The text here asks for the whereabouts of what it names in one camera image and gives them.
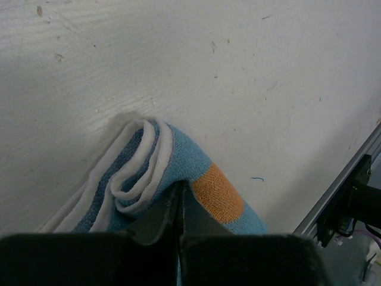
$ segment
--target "table surface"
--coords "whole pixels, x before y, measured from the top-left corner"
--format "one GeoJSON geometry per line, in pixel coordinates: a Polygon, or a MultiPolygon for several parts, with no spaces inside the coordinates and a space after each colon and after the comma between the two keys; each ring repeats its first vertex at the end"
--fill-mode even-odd
{"type": "Polygon", "coordinates": [[[293,231],[381,120],[380,15],[378,0],[3,0],[0,232],[39,229],[146,116],[293,231]]]}

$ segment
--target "towel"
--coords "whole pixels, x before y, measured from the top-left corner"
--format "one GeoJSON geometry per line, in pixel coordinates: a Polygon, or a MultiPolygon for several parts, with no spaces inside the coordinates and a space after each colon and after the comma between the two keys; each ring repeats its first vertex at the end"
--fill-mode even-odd
{"type": "Polygon", "coordinates": [[[201,148],[158,119],[129,123],[40,232],[126,229],[177,181],[188,181],[200,205],[232,233],[266,232],[264,222],[201,148]]]}

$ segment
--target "blue thread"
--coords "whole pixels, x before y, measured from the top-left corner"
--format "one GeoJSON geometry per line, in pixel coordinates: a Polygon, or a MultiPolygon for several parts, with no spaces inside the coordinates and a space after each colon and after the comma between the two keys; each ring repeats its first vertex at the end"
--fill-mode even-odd
{"type": "Polygon", "coordinates": [[[260,177],[251,177],[251,179],[254,179],[254,180],[262,180],[262,182],[264,182],[264,179],[263,179],[263,178],[260,178],[260,177]]]}

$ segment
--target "black bracket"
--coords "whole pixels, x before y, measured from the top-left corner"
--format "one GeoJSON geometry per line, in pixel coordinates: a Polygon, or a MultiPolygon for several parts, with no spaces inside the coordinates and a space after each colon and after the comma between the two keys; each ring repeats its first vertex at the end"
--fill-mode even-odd
{"type": "Polygon", "coordinates": [[[323,247],[337,234],[350,236],[359,220],[381,228],[381,190],[367,186],[371,156],[364,155],[317,219],[317,239],[323,247]]]}

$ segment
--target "folded towel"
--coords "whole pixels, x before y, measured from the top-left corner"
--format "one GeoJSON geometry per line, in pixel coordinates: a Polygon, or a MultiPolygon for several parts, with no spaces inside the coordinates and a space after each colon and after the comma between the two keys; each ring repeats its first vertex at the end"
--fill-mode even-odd
{"type": "Polygon", "coordinates": [[[120,231],[176,181],[188,181],[198,202],[233,233],[266,231],[263,221],[200,147],[160,120],[128,124],[88,180],[40,231],[120,231]]]}

